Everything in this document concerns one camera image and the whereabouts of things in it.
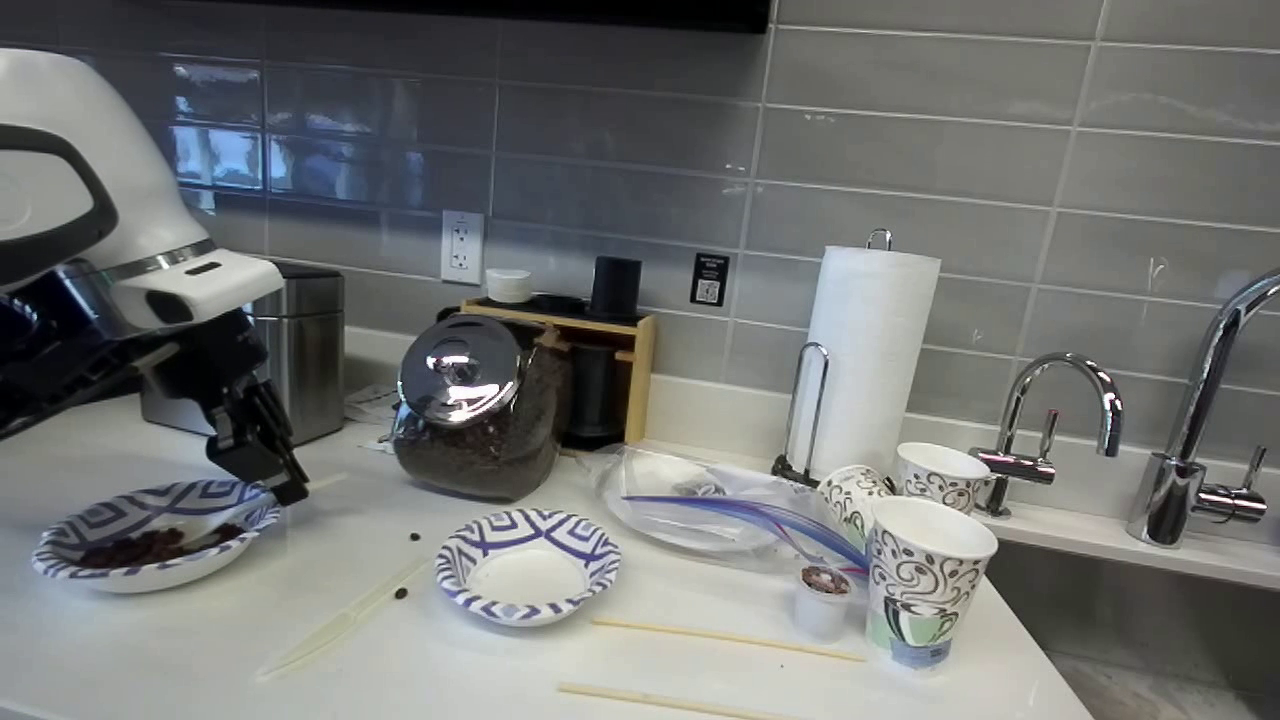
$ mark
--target gray tile backsplash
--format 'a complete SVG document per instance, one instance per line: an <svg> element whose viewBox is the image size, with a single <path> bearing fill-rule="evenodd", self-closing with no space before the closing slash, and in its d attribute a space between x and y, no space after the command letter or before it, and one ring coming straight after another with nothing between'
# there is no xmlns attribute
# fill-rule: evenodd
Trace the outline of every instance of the gray tile backsplash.
<svg viewBox="0 0 1280 720"><path fill-rule="evenodd" d="M783 23L890 27L890 30L976 30L976 36L1070 36L1091 40L1102 0L783 0Z"/></svg>
<svg viewBox="0 0 1280 720"><path fill-rule="evenodd" d="M1280 47L1271 0L1110 0L1102 40Z"/></svg>
<svg viewBox="0 0 1280 720"><path fill-rule="evenodd" d="M437 259L468 209L540 291L643 259L660 372L783 393L824 245L890 228L944 259L914 411L991 423L1033 353L1074 347L1158 443L1212 307L1280 264L1271 0L780 0L768 36L7 0L0 42L86 57L215 240L342 266L348 316L395 333L477 296ZM725 307L689 299L697 250L730 259ZM1221 456L1280 399L1274 316ZM1079 394L1026 406L1089 436Z"/></svg>
<svg viewBox="0 0 1280 720"><path fill-rule="evenodd" d="M1069 125L1085 61L1089 42L780 30L768 101Z"/></svg>
<svg viewBox="0 0 1280 720"><path fill-rule="evenodd" d="M1085 132L1058 203L1274 228L1274 182L1280 144Z"/></svg>
<svg viewBox="0 0 1280 720"><path fill-rule="evenodd" d="M1274 141L1274 72L1280 57L1100 47L1079 120L1091 128Z"/></svg>
<svg viewBox="0 0 1280 720"><path fill-rule="evenodd" d="M1065 128L768 107L759 179L1046 203L1065 152Z"/></svg>
<svg viewBox="0 0 1280 720"><path fill-rule="evenodd" d="M753 170L755 110L746 105L509 87L497 152L651 162L689 170Z"/></svg>

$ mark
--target cup lid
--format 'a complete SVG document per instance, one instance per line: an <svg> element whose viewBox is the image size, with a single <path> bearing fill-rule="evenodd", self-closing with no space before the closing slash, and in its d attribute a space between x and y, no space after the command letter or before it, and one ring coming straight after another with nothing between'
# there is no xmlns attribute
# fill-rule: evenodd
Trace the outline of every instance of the cup lid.
<svg viewBox="0 0 1280 720"><path fill-rule="evenodd" d="M486 316L432 325L400 358L400 399L437 427L503 406L521 388L521 340Z"/></svg>

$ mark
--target electrical outlet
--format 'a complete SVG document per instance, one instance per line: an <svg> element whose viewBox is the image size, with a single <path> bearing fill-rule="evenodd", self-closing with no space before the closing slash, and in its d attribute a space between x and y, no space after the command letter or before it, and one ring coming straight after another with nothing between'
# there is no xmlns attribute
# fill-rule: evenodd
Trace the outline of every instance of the electrical outlet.
<svg viewBox="0 0 1280 720"><path fill-rule="evenodd" d="M480 257L485 257L485 216L441 213L441 281L480 282Z"/></svg>

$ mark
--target paper towel roll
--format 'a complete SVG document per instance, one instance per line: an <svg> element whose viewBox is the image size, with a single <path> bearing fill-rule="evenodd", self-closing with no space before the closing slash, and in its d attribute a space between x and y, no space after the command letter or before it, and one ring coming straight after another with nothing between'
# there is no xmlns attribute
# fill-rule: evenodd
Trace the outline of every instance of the paper towel roll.
<svg viewBox="0 0 1280 720"><path fill-rule="evenodd" d="M820 478L841 462L889 468L907 414L934 270L934 257L836 245L824 250L806 319L806 345L820 353L800 357L789 427L795 471L806 468Z"/></svg>

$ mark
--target coffee pod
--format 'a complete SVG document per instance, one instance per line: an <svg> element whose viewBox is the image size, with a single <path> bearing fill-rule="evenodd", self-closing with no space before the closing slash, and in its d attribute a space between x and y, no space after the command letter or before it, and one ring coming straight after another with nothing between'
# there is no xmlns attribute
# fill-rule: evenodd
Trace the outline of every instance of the coffee pod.
<svg viewBox="0 0 1280 720"><path fill-rule="evenodd" d="M833 639L848 624L850 580L844 571L806 563L795 576L795 624L811 639Z"/></svg>

